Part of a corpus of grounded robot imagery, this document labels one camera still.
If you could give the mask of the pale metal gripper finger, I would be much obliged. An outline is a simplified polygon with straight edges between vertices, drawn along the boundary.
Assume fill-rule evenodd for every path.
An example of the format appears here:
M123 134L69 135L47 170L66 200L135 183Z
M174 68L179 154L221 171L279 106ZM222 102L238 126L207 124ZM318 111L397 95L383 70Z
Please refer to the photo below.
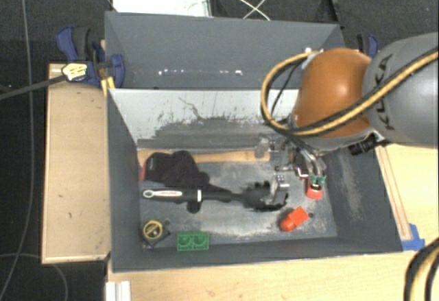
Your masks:
M274 174L270 183L271 205L282 208L287 203L290 185L285 182L285 176Z
M261 134L258 137L256 146L256 158L260 160L270 160L275 144L276 137L273 134Z

